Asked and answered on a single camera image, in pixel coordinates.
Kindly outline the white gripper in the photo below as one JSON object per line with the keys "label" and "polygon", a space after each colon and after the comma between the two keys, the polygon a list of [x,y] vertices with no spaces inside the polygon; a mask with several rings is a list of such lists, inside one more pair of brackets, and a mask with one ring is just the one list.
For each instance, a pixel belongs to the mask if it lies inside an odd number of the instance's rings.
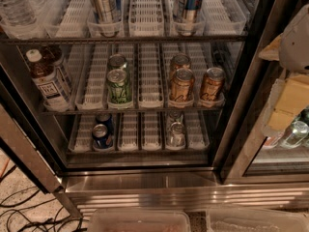
{"label": "white gripper", "polygon": [[260,53],[259,58],[278,61],[292,74],[276,79],[271,87],[263,115],[262,134],[274,136],[284,131],[309,105],[309,4],[304,5],[278,35]]}

